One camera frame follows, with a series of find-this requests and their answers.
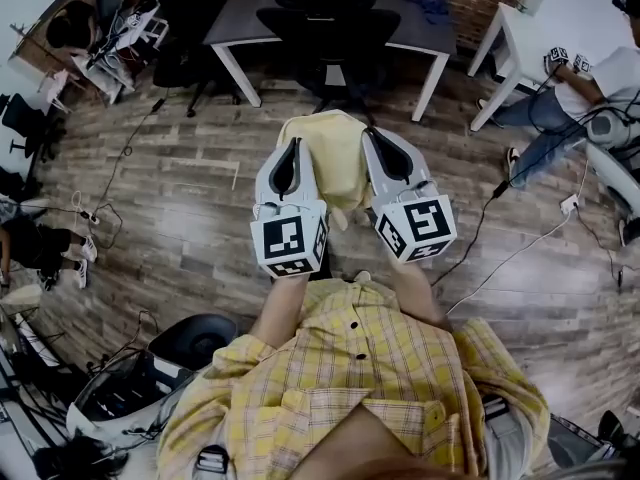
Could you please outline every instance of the white wall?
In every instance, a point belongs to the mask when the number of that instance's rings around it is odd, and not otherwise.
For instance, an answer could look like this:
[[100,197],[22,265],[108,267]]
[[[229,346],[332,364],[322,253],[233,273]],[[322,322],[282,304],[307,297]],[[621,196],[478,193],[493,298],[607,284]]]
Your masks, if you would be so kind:
[[[10,59],[18,44],[19,37],[9,25],[25,25],[28,29],[54,0],[0,0],[0,93],[13,94],[19,92],[27,102],[44,110],[49,109],[46,103],[46,87],[38,93],[38,86],[43,74],[34,70],[21,59]],[[9,153],[11,140],[23,144],[24,139],[13,130],[0,125],[0,167],[10,172],[19,172],[23,178],[29,170],[31,159],[26,159],[21,150]]]

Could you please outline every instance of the black office chair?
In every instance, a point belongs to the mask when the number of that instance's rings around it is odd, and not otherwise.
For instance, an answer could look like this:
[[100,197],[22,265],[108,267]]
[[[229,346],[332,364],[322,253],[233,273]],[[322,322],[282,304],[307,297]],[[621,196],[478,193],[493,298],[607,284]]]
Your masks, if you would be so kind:
[[13,97],[1,95],[0,114],[3,110],[5,111],[2,117],[3,126],[15,130],[26,139],[24,145],[16,144],[12,140],[9,153],[14,149],[22,149],[25,158],[29,158],[42,147],[40,159],[43,163],[47,161],[47,157],[50,160],[55,158],[51,146],[66,133],[61,126],[61,119],[56,119],[50,125],[44,112],[31,108],[19,94],[14,94]]
[[322,99],[314,113],[344,101],[373,125],[364,96],[384,80],[382,50],[400,16],[372,9],[376,0],[275,1],[280,7],[259,9],[258,19],[296,55],[296,80]]
[[226,0],[158,0],[175,40],[160,47],[153,83],[158,87],[190,87],[196,91],[187,108],[187,117],[209,82],[214,93],[230,93],[238,105],[235,82],[211,47],[202,41],[211,29]]

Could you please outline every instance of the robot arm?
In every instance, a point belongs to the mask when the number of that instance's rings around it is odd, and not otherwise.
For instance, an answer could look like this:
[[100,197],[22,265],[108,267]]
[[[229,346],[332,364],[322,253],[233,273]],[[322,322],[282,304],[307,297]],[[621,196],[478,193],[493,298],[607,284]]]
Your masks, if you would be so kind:
[[441,254],[458,235],[449,198],[439,195],[420,151],[381,128],[364,130],[362,147],[383,242],[400,262]]
[[258,264],[271,277],[320,270],[327,203],[318,198],[311,153],[300,138],[277,148],[256,178],[251,235]]

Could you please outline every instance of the sneaker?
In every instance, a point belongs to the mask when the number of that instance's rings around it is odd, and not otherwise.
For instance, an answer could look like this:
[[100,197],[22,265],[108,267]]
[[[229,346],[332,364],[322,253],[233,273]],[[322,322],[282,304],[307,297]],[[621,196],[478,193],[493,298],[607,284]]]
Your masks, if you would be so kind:
[[371,273],[366,270],[358,272],[353,278],[354,283],[366,283],[367,281],[371,281]]
[[[487,105],[487,103],[488,103],[488,101],[487,101],[487,100],[484,100],[484,99],[482,99],[482,98],[478,98],[478,99],[476,100],[476,108],[477,108],[478,110],[482,110],[482,109]],[[491,122],[491,124],[496,125],[498,128],[502,128],[502,129],[504,129],[504,125],[503,125],[503,124],[500,124],[498,121],[496,121],[496,120],[493,118],[493,116],[491,116],[488,120]]]
[[624,229],[627,227],[627,222],[624,219],[618,221],[618,233],[620,234],[620,244],[622,247],[626,247],[627,241],[624,239]]
[[80,260],[80,267],[75,270],[76,280],[78,281],[78,288],[81,290],[87,286],[87,260]]
[[513,171],[513,166],[516,164],[519,158],[520,158],[520,153],[516,148],[507,149],[507,154],[505,155],[505,161],[507,166],[506,171],[507,171],[508,180],[511,180],[511,178],[513,178],[513,174],[511,174],[511,172]]
[[96,262],[96,258],[98,257],[98,249],[96,249],[96,244],[93,243],[93,240],[90,236],[84,237],[84,245],[82,246],[82,255],[87,258],[91,263]]

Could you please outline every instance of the hand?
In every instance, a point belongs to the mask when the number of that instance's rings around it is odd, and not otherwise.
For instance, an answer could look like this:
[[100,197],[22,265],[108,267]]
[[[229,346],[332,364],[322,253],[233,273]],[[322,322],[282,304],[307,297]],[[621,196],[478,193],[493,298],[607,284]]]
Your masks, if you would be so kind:
[[571,69],[569,68],[569,66],[567,66],[566,63],[563,62],[549,62],[549,74],[554,75],[555,78],[557,78],[558,80],[560,80],[561,82],[564,82],[567,73],[572,73]]

